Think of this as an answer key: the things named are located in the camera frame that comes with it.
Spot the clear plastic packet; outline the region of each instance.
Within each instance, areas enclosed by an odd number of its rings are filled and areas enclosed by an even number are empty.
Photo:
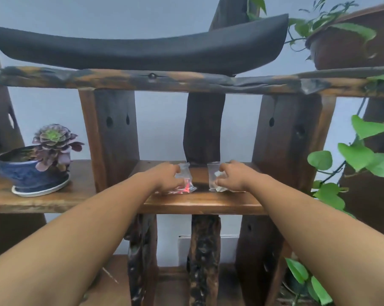
[[[227,177],[227,174],[225,172],[220,172],[220,162],[210,162],[207,164],[207,171],[209,173],[209,191],[212,192],[223,192],[227,189],[224,187],[218,187],[215,184],[215,180],[219,176]]]
[[[184,194],[192,193],[196,190],[196,187],[194,187],[194,185],[192,184],[192,175],[189,171],[189,166],[189,163],[179,163],[180,173],[175,174],[175,178],[183,178],[185,180],[185,186],[177,187],[176,189],[170,190],[164,194]]]

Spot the forearm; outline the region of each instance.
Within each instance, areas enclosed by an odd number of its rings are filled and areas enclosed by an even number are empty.
[[[249,191],[337,305],[384,305],[384,235],[269,176],[250,180]]]
[[[62,214],[3,254],[0,305],[77,305],[154,186],[147,174],[136,174]]]

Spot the wooden crossbeam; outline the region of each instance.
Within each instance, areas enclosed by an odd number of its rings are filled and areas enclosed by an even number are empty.
[[[259,95],[320,94],[337,97],[384,97],[384,82],[376,83],[366,78],[301,78],[301,76],[304,74],[228,77],[195,72],[90,69],[74,71],[32,66],[10,66],[0,68],[0,85]]]

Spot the left hand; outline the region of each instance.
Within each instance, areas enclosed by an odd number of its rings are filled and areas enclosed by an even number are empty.
[[[145,173],[152,178],[155,191],[166,192],[185,185],[183,178],[175,178],[175,174],[180,173],[178,164],[164,162],[145,171]]]

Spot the lower shelf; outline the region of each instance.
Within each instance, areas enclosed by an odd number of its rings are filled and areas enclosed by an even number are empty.
[[[127,256],[114,255],[105,267],[118,281],[102,272],[100,280],[88,292],[80,306],[131,306],[127,277]],[[283,287],[275,306],[290,306],[293,296]],[[188,306],[189,280],[185,267],[160,267],[154,306]],[[301,306],[316,306],[301,301]],[[240,283],[233,264],[221,264],[219,272],[218,306],[245,306]]]

